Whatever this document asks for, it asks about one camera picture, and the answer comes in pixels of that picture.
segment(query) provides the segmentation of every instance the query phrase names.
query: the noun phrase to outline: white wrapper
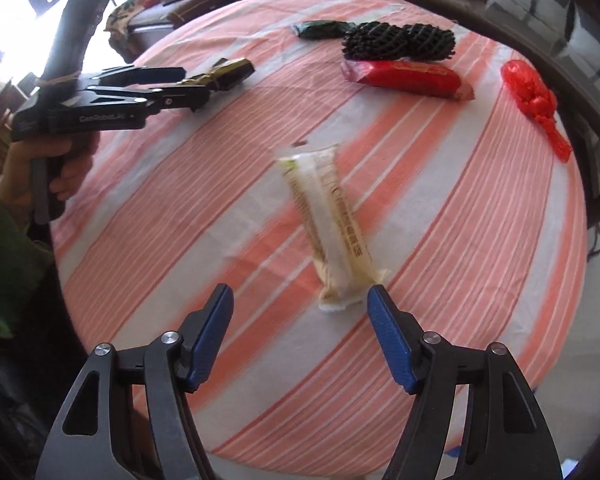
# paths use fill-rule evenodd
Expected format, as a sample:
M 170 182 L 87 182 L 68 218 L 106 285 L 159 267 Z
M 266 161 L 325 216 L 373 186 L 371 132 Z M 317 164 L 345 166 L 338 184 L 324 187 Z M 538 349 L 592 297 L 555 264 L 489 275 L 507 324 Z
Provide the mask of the white wrapper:
M 326 311 L 362 301 L 381 278 L 344 195 L 336 152 L 337 146 L 331 146 L 278 157 L 324 283 L 318 305 Z

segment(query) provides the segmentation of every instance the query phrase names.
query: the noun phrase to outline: pink and white stripe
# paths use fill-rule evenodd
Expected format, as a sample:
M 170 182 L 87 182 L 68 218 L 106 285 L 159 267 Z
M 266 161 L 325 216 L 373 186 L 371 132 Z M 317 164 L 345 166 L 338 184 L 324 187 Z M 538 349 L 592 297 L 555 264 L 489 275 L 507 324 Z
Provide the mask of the pink and white stripe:
M 339 42 L 301 41 L 289 28 L 325 18 L 452 27 L 457 55 L 446 65 L 472 83 L 475 101 L 347 83 Z M 139 62 L 201 72 L 237 56 L 257 69 L 243 88 L 196 114 L 164 112 L 140 132 L 105 132 L 94 171 L 54 225 L 85 345 L 145 344 L 227 282 L 234 319 L 190 398 L 207 449 L 306 475 L 385 465 L 411 400 L 362 307 L 317 309 L 310 250 L 273 165 L 279 145 L 337 142 L 349 200 L 398 306 L 456 344 L 504 342 L 537 385 L 580 298 L 586 221 L 574 160 L 555 159 L 502 87 L 500 66 L 519 55 L 401 0 L 245 0 Z M 449 446 L 463 416 L 454 410 Z

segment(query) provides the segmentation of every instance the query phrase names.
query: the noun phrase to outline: gold object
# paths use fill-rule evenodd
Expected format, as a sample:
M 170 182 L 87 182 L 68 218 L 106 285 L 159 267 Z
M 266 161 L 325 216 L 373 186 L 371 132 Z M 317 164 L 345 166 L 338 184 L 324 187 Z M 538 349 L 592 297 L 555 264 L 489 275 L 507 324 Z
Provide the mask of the gold object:
M 219 59 L 205 74 L 183 79 L 179 85 L 204 85 L 212 90 L 226 91 L 240 84 L 255 72 L 251 61 L 245 57 L 237 59 Z

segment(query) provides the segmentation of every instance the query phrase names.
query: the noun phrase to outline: blue gripper pad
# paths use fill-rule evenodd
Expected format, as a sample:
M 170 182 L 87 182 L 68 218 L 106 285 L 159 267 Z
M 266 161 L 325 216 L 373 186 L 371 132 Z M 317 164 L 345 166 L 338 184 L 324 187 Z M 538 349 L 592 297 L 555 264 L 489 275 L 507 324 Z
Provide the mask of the blue gripper pad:
M 225 285 L 219 291 L 219 297 L 211 307 L 211 314 L 191 350 L 191 369 L 187 382 L 195 390 L 209 378 L 233 314 L 234 293 Z
M 391 307 L 395 310 L 397 307 L 388 294 L 384 298 L 381 291 L 384 291 L 384 287 L 378 285 L 369 289 L 366 297 L 366 311 L 369 314 L 371 325 L 376 331 L 376 337 L 394 381 L 411 394 L 417 384 L 416 377 L 411 370 L 411 349 L 391 312 Z

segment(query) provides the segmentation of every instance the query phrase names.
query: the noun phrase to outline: human hand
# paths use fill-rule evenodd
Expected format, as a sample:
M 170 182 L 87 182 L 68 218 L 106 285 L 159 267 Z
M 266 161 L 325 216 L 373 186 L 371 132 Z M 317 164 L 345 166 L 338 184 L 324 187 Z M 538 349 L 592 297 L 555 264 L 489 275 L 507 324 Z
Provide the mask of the human hand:
M 49 183 L 49 191 L 58 200 L 67 200 L 80 189 L 93 165 L 100 133 L 93 132 L 88 150 L 67 161 L 59 177 Z M 33 211 L 30 182 L 30 162 L 34 158 L 60 156 L 69 153 L 72 141 L 65 137 L 41 136 L 14 142 L 7 154 L 0 178 L 0 199 L 19 226 L 26 226 Z

